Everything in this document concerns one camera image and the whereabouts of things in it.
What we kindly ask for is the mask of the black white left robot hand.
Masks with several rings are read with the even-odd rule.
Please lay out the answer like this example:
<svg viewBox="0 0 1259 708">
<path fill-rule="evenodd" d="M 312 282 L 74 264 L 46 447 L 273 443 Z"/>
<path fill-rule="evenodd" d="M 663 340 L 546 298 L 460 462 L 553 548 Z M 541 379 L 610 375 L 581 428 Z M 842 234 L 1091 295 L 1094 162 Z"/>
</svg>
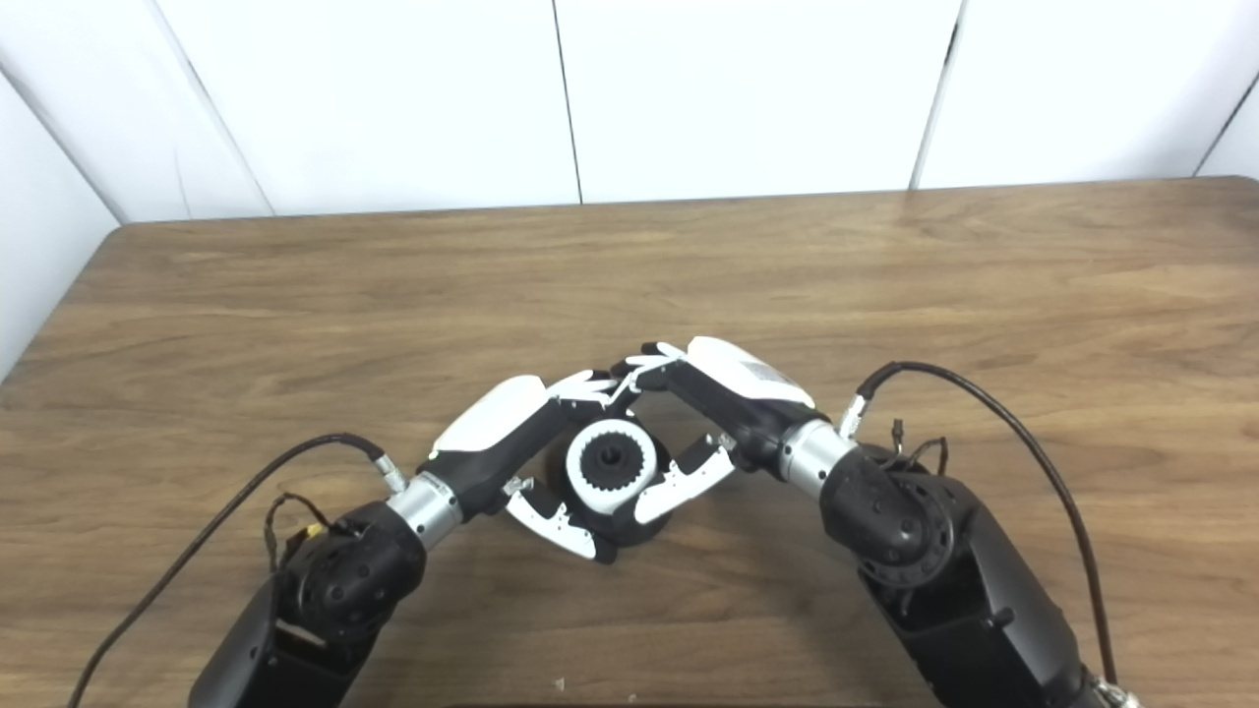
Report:
<svg viewBox="0 0 1259 708">
<path fill-rule="evenodd" d="M 611 404 L 617 382 L 584 369 L 553 384 L 536 375 L 500 382 L 436 438 L 428 457 L 387 504 L 436 547 L 478 515 L 507 511 L 531 533 L 579 556 L 611 564 L 616 547 L 598 537 L 545 484 L 517 476 L 522 466 L 578 422 Z"/>
</svg>

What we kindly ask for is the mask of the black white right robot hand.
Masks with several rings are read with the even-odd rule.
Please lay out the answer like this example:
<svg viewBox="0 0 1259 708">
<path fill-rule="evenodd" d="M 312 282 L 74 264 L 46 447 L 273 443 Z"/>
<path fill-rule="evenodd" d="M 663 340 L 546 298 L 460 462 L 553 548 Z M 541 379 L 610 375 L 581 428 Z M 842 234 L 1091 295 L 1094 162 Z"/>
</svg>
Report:
<svg viewBox="0 0 1259 708">
<path fill-rule="evenodd" d="M 612 368 L 616 406 L 667 391 L 718 427 L 669 465 L 635 503 L 648 522 L 708 493 L 733 472 L 769 472 L 820 503 L 836 464 L 856 448 L 794 380 L 733 341 L 696 336 L 687 348 L 646 341 Z"/>
</svg>

